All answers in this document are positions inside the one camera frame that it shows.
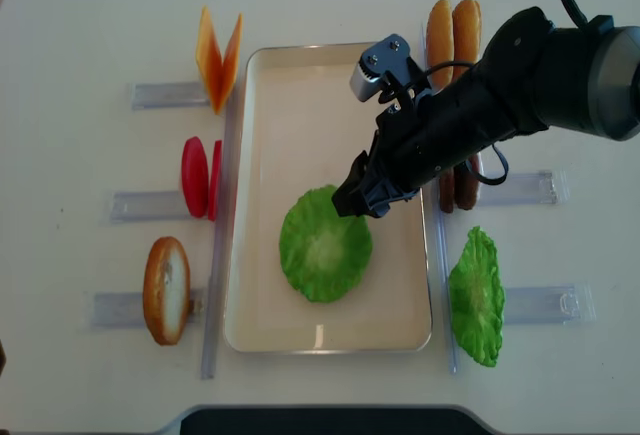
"tray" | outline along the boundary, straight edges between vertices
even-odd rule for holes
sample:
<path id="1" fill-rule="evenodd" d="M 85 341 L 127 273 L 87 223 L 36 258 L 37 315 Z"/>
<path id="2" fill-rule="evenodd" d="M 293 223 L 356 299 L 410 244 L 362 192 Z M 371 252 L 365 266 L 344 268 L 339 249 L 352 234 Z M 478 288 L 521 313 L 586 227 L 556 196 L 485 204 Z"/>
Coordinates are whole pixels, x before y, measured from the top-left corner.
<path id="1" fill-rule="evenodd" d="M 415 351 L 431 335 L 422 195 L 368 219 L 362 283 L 312 304 L 287 283 L 278 240 L 309 188 L 339 185 L 369 147 L 384 107 L 360 103 L 349 78 L 370 44 L 264 49 L 246 74 L 224 334 L 242 352 Z"/>

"tomato slice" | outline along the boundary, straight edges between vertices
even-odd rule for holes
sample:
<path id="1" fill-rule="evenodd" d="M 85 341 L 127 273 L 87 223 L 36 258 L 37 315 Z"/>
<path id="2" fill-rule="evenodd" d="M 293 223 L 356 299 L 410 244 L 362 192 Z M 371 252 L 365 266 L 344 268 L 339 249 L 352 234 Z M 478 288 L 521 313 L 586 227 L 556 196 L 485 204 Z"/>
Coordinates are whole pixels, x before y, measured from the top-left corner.
<path id="1" fill-rule="evenodd" d="M 182 151 L 182 192 L 191 216 L 200 218 L 207 213 L 209 167 L 204 147 L 198 137 L 184 144 Z"/>
<path id="2" fill-rule="evenodd" d="M 218 190 L 220 186 L 220 167 L 222 165 L 222 140 L 213 146 L 213 162 L 211 163 L 211 185 L 209 186 L 209 220 L 216 221 L 218 214 Z"/>

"white table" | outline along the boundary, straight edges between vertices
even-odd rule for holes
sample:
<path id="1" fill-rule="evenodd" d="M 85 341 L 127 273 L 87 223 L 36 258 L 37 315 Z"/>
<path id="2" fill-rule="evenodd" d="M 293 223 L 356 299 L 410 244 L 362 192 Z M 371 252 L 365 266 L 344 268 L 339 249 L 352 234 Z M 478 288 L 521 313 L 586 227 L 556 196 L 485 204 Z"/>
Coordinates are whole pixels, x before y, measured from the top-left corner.
<path id="1" fill-rule="evenodd" d="M 212 147 L 222 136 L 223 119 L 207 109 L 132 113 L 126 94 L 128 82 L 197 78 L 203 4 L 224 41 L 244 13 L 244 67 L 261 47 L 391 32 L 418 53 L 420 25 L 435 1 L 5 0 L 0 338 L 8 364 L 0 425 L 150 432 L 203 406 L 379 404 L 458 406 L 506 432 L 638 431 L 640 139 L 617 144 L 551 130 L 503 145 L 514 169 L 565 169 L 571 199 L 558 210 L 472 212 L 465 223 L 481 223 L 496 239 L 505 284 L 586 281 L 598 319 L 507 328 L 496 369 L 464 356 L 461 373 L 448 373 L 435 277 L 434 334 L 416 354 L 247 356 L 221 342 L 216 378 L 201 381 L 201 330 L 161 349 L 144 330 L 92 333 L 83 325 L 83 292 L 140 290 L 160 235 L 183 241 L 194 285 L 210 272 L 207 222 L 112 227 L 104 210 L 109 190 L 176 188 L 184 140 L 198 134 Z M 559 26 L 570 24 L 559 0 L 479 1 L 485 41 L 536 4 Z M 590 16 L 640 24 L 637 0 L 578 1 Z"/>

